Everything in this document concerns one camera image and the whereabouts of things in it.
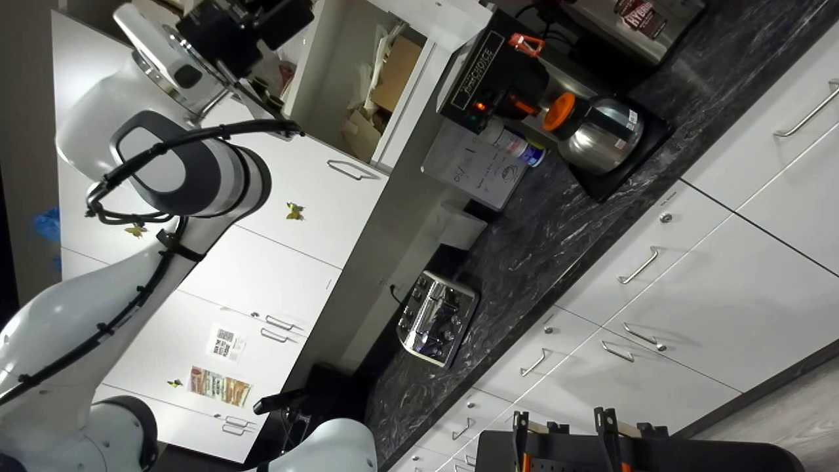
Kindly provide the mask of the steel carafe with orange lid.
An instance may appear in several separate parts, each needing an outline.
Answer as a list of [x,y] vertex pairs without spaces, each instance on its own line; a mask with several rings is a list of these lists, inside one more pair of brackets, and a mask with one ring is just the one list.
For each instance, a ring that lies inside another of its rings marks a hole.
[[615,170],[629,158],[645,125],[641,111],[615,98],[582,98],[571,92],[555,98],[541,121],[560,157],[595,176]]

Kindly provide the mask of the white canister with blue lid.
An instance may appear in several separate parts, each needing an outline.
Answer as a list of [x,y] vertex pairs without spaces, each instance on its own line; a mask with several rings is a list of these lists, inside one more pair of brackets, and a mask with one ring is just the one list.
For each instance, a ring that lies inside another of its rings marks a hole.
[[522,163],[527,164],[528,167],[537,167],[548,155],[548,150],[545,147],[538,146],[528,140],[522,132],[507,126],[503,120],[497,117],[492,117],[486,123],[478,137],[482,142],[512,155]]

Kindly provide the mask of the white lower cabinet door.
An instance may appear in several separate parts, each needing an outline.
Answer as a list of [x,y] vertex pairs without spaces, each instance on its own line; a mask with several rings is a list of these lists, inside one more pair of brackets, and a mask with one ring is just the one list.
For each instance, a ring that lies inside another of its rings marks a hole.
[[839,340],[839,277],[732,216],[606,323],[651,347],[624,322],[746,392]]
[[807,147],[738,212],[839,275],[839,136]]
[[[632,352],[635,362],[605,352],[602,340],[616,350]],[[568,424],[572,433],[594,433],[593,410],[599,406],[616,409],[622,422],[650,422],[677,432],[739,394],[662,353],[600,329],[518,403],[529,412]]]

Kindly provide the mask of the black orange clamp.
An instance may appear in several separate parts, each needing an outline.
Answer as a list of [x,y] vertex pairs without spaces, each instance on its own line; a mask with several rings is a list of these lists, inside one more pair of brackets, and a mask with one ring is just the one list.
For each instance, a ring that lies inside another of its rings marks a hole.
[[650,422],[635,425],[617,419],[614,408],[594,409],[597,442],[605,456],[609,472],[635,472],[633,439],[662,439],[669,436],[668,427]]
[[531,456],[526,451],[528,436],[531,433],[534,435],[567,434],[570,432],[570,426],[554,421],[533,422],[530,420],[529,412],[516,410],[513,412],[512,432],[515,470],[516,472],[532,472]]

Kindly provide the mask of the white upper cabinet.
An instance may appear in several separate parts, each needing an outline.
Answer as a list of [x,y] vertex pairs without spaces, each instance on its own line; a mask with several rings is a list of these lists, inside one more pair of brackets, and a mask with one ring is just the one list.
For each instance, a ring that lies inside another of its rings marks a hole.
[[243,462],[265,421],[252,407],[281,391],[334,286],[348,281],[374,207],[398,184],[393,169],[425,153],[410,133],[451,56],[425,43],[372,165],[317,138],[237,138],[269,165],[269,200],[225,232],[96,396],[135,395],[155,413],[160,441]]

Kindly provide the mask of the orange picture notice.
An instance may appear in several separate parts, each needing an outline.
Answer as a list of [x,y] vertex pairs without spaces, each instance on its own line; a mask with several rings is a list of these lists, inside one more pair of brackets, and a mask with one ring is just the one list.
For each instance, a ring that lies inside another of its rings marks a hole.
[[197,366],[191,368],[189,376],[190,392],[240,408],[245,406],[253,387],[251,383]]

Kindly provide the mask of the white box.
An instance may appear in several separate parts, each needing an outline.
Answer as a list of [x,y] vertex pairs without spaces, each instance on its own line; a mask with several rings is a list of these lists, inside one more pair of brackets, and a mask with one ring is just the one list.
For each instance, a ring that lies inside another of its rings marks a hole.
[[438,243],[464,251],[470,250],[488,227],[485,221],[466,213],[451,201],[440,204],[438,222]]

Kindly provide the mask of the stainless steel appliance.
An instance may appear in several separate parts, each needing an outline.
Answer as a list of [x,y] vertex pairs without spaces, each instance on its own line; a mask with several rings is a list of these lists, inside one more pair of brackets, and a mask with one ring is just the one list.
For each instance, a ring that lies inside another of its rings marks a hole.
[[705,11],[704,0],[558,0],[582,27],[658,66]]

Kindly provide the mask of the cardboard box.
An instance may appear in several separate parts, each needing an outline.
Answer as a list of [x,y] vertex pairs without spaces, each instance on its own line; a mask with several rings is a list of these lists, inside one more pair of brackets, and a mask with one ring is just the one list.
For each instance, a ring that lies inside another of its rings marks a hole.
[[396,110],[421,52],[422,48],[412,40],[396,36],[371,95],[372,102],[380,109],[390,113]]
[[341,136],[354,157],[370,163],[380,143],[381,132],[365,111],[364,108],[353,110],[341,127]]

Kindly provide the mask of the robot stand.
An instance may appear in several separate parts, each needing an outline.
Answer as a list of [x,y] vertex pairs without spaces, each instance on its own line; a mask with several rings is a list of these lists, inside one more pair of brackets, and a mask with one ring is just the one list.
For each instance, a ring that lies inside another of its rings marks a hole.
[[[516,472],[515,434],[480,434],[475,472]],[[806,472],[784,448],[771,443],[681,439],[621,439],[630,469],[620,472]],[[526,472],[606,472],[596,435],[528,434]]]

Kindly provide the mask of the white cabinet door with notices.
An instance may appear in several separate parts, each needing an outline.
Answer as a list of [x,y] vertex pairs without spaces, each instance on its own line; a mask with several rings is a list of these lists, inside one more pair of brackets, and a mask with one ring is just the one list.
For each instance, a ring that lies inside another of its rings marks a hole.
[[[213,323],[242,332],[248,340],[238,363],[206,354]],[[260,335],[261,328],[288,336],[290,341],[280,344],[267,340]],[[196,412],[222,413],[257,422],[263,418],[254,412],[254,405],[281,391],[308,335],[275,328],[257,313],[239,313],[179,289],[144,326],[107,375],[106,383]],[[193,366],[251,383],[254,387],[245,406],[227,405],[190,392]],[[166,383],[173,379],[180,379],[184,386],[173,388]]]

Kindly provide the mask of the chrome toaster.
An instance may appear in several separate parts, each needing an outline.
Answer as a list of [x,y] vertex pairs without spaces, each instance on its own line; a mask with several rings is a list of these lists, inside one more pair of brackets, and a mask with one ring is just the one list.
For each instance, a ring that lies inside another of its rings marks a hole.
[[480,294],[431,271],[416,279],[399,311],[402,348],[439,368],[450,368],[473,318]]

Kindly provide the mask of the small whiteboard sign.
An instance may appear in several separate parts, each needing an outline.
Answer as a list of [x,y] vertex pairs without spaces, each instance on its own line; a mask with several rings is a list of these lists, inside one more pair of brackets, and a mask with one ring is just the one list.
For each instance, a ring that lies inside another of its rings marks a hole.
[[472,200],[501,211],[527,166],[510,153],[479,140],[476,134],[445,119],[421,170]]

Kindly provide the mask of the white paper notice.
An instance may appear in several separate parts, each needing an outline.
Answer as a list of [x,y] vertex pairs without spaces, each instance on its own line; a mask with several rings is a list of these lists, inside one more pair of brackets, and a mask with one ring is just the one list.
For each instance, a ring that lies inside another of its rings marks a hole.
[[248,340],[242,332],[213,323],[206,342],[206,354],[214,359],[238,363],[243,357],[247,344]]

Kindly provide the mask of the black coffee machine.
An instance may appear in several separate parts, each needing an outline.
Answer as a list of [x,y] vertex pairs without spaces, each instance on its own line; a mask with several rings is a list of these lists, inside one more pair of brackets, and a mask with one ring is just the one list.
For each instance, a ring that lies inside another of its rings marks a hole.
[[[605,201],[671,137],[672,126],[627,96],[652,66],[594,35],[570,18],[558,0],[533,0],[545,23],[542,31],[495,9],[485,29],[459,50],[440,94],[439,113],[476,134],[493,117],[545,147],[560,159],[595,201]],[[589,174],[564,161],[541,121],[555,98],[571,92],[582,98],[605,96],[637,108],[645,131],[629,158],[606,174]]]

